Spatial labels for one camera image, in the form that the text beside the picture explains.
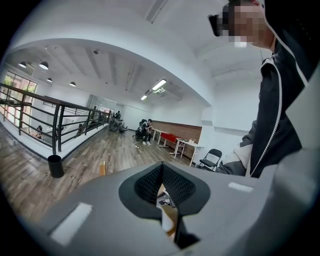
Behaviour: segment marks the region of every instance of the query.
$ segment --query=white table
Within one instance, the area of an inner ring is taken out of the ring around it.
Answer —
[[[161,140],[161,134],[164,133],[164,134],[167,134],[167,132],[163,131],[163,130],[158,130],[158,129],[153,129],[154,130],[154,133],[153,133],[153,138],[152,138],[152,141],[155,141],[155,137],[156,137],[156,133],[158,133],[158,143],[157,145],[159,145],[160,143],[160,140]]]
[[[196,144],[194,142],[189,142],[189,141],[184,141],[184,140],[181,140],[181,139],[177,139],[175,150],[174,150],[174,158],[176,158],[176,156],[178,154],[178,148],[179,147],[183,147],[182,148],[182,152],[181,152],[181,156],[180,156],[180,158],[182,158],[182,155],[184,153],[186,144],[189,145],[189,146],[194,147],[194,151],[193,151],[193,155],[192,155],[192,158],[191,158],[191,162],[189,164],[189,166],[191,166],[191,164],[192,164],[192,162],[193,162],[193,160],[195,158],[195,155],[199,155],[200,154],[201,151],[199,149],[202,149],[203,146],[199,146],[198,144]]]

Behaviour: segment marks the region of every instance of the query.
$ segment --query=white zipper trim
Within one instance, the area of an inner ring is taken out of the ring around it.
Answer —
[[[269,29],[272,31],[272,33],[274,34],[274,36],[276,37],[276,39],[278,39],[278,41],[280,42],[280,44],[293,56],[294,60],[295,60],[295,66],[296,66],[296,70],[298,71],[298,74],[304,84],[305,87],[307,87],[309,85],[308,80],[306,79],[305,75],[302,73],[300,67],[298,66],[296,57],[294,55],[294,53],[291,51],[291,49],[279,38],[279,36],[277,35],[277,33],[274,31],[274,29],[270,26],[270,24],[267,21],[266,18],[266,7],[264,7],[264,21],[266,23],[266,25],[269,27]]]
[[[267,145],[265,146],[265,149],[258,161],[258,163],[255,165],[255,168],[253,169],[252,173],[250,174],[250,177],[254,174],[255,170],[257,169],[257,166],[259,165],[259,163],[261,162],[262,158],[264,158],[265,154],[266,154],[266,151],[267,149],[269,148],[270,146],[270,143],[272,141],[272,139],[274,138],[275,136],[275,133],[277,131],[277,128],[278,128],[278,125],[279,125],[279,122],[280,122],[280,117],[281,117],[281,111],[282,111],[282,81],[281,81],[281,75],[280,75],[280,72],[278,70],[278,68],[276,67],[276,65],[274,64],[273,60],[270,59],[270,58],[267,58],[265,60],[265,62],[263,63],[263,65],[260,67],[260,72],[261,72],[261,69],[263,68],[264,65],[266,64],[271,64],[275,67],[275,70],[278,74],[278,79],[279,79],[279,107],[278,107],[278,114],[276,116],[276,121],[275,121],[275,125],[274,125],[274,128],[273,128],[273,131],[272,131],[272,134],[271,134],[271,137],[267,143]]]

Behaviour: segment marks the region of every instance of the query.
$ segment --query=black trash can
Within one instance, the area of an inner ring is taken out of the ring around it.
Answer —
[[[62,160],[61,157],[53,154],[48,157],[48,164],[50,169],[50,174],[54,178],[61,178],[65,172],[64,168],[62,167]]]

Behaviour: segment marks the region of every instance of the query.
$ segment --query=black mesh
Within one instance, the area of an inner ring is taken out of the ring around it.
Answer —
[[[134,184],[134,190],[140,198],[151,204],[157,203],[157,195],[162,184],[161,165],[139,178]]]
[[[196,191],[193,182],[172,171],[167,166],[163,166],[162,179],[165,189],[176,206],[187,200]]]

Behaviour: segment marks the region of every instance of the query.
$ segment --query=window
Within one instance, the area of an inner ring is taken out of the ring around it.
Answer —
[[[21,89],[21,90],[24,90],[24,91],[27,91],[30,93],[35,93],[35,91],[37,89],[37,84],[35,82],[32,82],[28,79],[25,79],[25,78],[15,74],[15,73],[12,73],[10,71],[8,71],[6,73],[3,83],[5,85],[12,86],[14,88],[18,88],[18,89]],[[12,123],[14,123],[16,126],[19,126],[19,116],[20,116],[21,107],[19,106],[19,104],[16,100],[21,101],[23,95],[17,91],[11,90],[9,93],[9,96],[13,97],[13,98],[11,98],[11,97],[5,95],[5,94],[8,94],[8,91],[9,90],[7,88],[1,87],[0,99],[8,100],[11,105],[15,106],[15,108],[12,106],[9,106],[9,105],[4,105],[4,104],[2,104],[1,106],[3,106],[7,111],[6,117]],[[24,101],[32,104],[33,98],[30,96],[25,96]],[[0,107],[0,110],[4,114],[5,111],[2,107]],[[29,107],[29,106],[24,106],[22,111],[24,113],[31,115],[31,107]],[[27,115],[23,115],[22,118],[25,123],[27,123],[27,124],[30,123],[30,118]],[[22,127],[26,128],[27,130],[29,129],[29,127],[25,124],[22,124]]]

